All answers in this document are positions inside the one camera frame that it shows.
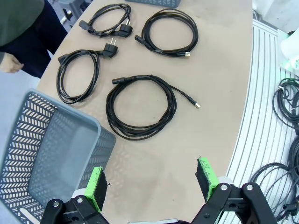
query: dark pants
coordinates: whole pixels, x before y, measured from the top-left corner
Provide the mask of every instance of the dark pants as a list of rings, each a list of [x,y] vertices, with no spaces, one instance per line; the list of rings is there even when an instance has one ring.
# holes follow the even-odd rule
[[[45,0],[43,11],[34,24],[15,40],[0,47],[0,51],[14,55],[24,64],[23,71],[41,78],[51,60],[47,50],[54,54],[66,34],[54,9]]]

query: person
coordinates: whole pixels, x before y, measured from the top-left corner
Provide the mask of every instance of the person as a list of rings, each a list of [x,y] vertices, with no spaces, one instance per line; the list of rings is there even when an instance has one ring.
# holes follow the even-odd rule
[[[47,0],[0,0],[0,70],[41,78],[66,34]]]

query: coiled cable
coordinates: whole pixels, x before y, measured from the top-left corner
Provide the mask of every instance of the coiled cable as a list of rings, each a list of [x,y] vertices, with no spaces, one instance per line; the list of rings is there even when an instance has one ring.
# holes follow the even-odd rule
[[[133,82],[139,80],[150,80],[155,82],[164,90],[167,97],[167,109],[165,113],[157,123],[149,126],[128,125],[122,122],[121,120],[119,120],[114,112],[114,102],[117,96],[120,94],[120,92],[123,91],[126,87],[128,87]],[[154,136],[155,134],[157,134],[158,132],[160,132],[171,121],[171,119],[173,118],[177,110],[177,101],[172,89],[178,91],[180,94],[186,97],[189,102],[191,102],[193,105],[199,108],[199,104],[194,99],[189,97],[187,94],[185,94],[183,91],[179,90],[178,88],[169,85],[167,82],[165,82],[163,79],[157,76],[145,75],[145,76],[132,76],[128,78],[123,77],[123,78],[112,80],[112,83],[117,84],[117,86],[115,86],[107,96],[106,114],[107,114],[108,122],[112,130],[117,135],[127,140],[148,139]]]
[[[278,109],[274,106],[275,98]],[[299,79],[284,78],[280,81],[272,99],[272,107],[277,118],[286,126],[295,129],[296,134],[299,135]]]
[[[93,28],[93,23],[96,21],[97,18],[99,18],[101,15],[110,12],[112,10],[116,10],[116,9],[123,9],[125,11],[124,15],[122,16],[122,18],[119,20],[119,22],[117,24],[115,24],[114,26],[102,30],[102,31],[97,31]],[[87,30],[90,34],[95,35],[95,36],[99,36],[99,37],[105,37],[105,36],[109,36],[109,35],[118,35],[118,36],[122,36],[122,37],[127,37],[132,33],[132,27],[130,26],[130,13],[131,13],[131,7],[128,4],[111,4],[111,5],[107,5],[104,6],[103,8],[99,9],[94,15],[93,17],[90,19],[90,21],[87,23],[83,20],[80,21],[79,26],[84,29]],[[127,20],[126,24],[122,24],[121,28],[119,31],[116,31],[116,29],[119,27],[119,25],[121,23],[123,23],[125,20]]]
[[[172,18],[184,22],[193,32],[193,38],[191,43],[184,48],[173,49],[173,50],[163,50],[158,48],[150,38],[150,28],[155,21],[162,18]],[[152,17],[150,17],[146,21],[142,29],[141,37],[138,35],[135,36],[135,40],[143,44],[148,50],[156,52],[161,55],[170,56],[170,57],[190,56],[190,52],[196,46],[198,38],[199,38],[199,34],[198,34],[195,21],[186,13],[174,8],[166,8],[155,13]]]
[[[90,84],[88,85],[87,89],[84,91],[84,93],[78,95],[78,96],[70,96],[65,88],[64,88],[64,75],[67,66],[76,58],[88,55],[93,60],[94,65],[94,71],[93,71],[93,78],[90,81]],[[93,50],[76,50],[70,54],[68,54],[63,61],[60,64],[60,67],[57,72],[57,79],[56,79],[56,88],[58,92],[59,98],[62,100],[62,102],[66,104],[74,104],[76,102],[79,102],[81,100],[84,100],[87,98],[93,91],[93,88],[98,80],[100,72],[100,57],[99,54],[96,51]]]

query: hand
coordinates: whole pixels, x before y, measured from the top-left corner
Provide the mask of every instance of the hand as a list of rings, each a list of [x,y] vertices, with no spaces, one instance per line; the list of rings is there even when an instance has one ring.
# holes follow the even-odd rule
[[[0,70],[8,73],[16,73],[22,69],[24,64],[21,64],[15,56],[4,53],[2,62],[0,63]]]

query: cable bundle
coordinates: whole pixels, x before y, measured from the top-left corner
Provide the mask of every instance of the cable bundle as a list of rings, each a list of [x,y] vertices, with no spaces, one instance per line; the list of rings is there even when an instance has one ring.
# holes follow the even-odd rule
[[[93,23],[96,21],[97,18],[99,18],[101,15],[110,12],[112,10],[116,9],[123,9],[125,11],[124,15],[120,19],[120,21],[112,26],[111,28],[97,31],[93,28]],[[99,36],[99,37],[105,37],[109,35],[117,35],[122,37],[128,37],[132,33],[132,27],[130,26],[130,13],[131,13],[131,7],[128,4],[111,4],[104,6],[103,8],[99,9],[93,17],[90,19],[90,21],[87,23],[83,20],[80,21],[79,26],[87,30],[90,34]],[[122,24],[120,27],[120,30],[116,31],[116,29],[119,27],[121,23],[123,23],[127,19],[126,24]]]
[[[184,48],[179,48],[179,49],[174,49],[174,50],[162,50],[162,49],[158,48],[151,41],[150,28],[155,21],[162,19],[162,18],[172,18],[172,19],[180,20],[180,21],[184,22],[188,27],[190,27],[190,29],[193,32],[193,38],[192,38],[191,43]],[[183,13],[182,11],[179,11],[174,8],[166,8],[166,9],[163,9],[163,10],[155,13],[152,17],[150,17],[146,21],[146,23],[142,29],[141,37],[136,35],[135,40],[137,40],[139,43],[143,44],[148,50],[154,51],[158,54],[166,55],[166,56],[170,56],[170,57],[182,57],[182,56],[185,57],[185,56],[190,56],[190,52],[197,44],[198,30],[197,30],[195,21],[190,16],[188,16],[186,13]]]
[[[295,78],[284,78],[280,81],[278,89],[275,91],[272,105],[273,111],[277,118],[288,127],[296,130],[296,134],[299,135],[299,79]],[[278,114],[274,106],[275,97],[277,98],[278,110],[282,113],[282,116],[292,124],[288,124],[283,121]]]
[[[278,108],[275,108],[275,99],[277,101]],[[273,95],[272,107],[275,115],[283,124],[295,129],[297,137],[295,138],[290,147],[287,166],[278,162],[269,163],[258,169],[256,173],[252,176],[250,181],[256,182],[258,177],[263,172],[266,172],[267,169],[272,168],[269,172],[266,173],[266,175],[261,180],[261,185],[266,176],[270,174],[273,170],[285,170],[286,173],[278,179],[276,179],[275,182],[267,189],[265,197],[268,195],[270,189],[273,188],[273,186],[279,180],[281,180],[284,176],[288,175],[292,180],[292,185],[288,190],[286,197],[283,198],[282,201],[280,201],[279,199],[280,202],[273,209],[275,209],[276,211],[278,206],[283,204],[283,210],[280,211],[279,214],[276,216],[276,220],[281,221],[282,219],[287,219],[291,215],[292,221],[295,224],[297,224],[297,222],[295,222],[294,220],[294,216],[297,215],[297,212],[299,210],[299,196],[296,196],[297,185],[299,186],[299,79],[284,78],[280,81],[278,89],[275,91]]]

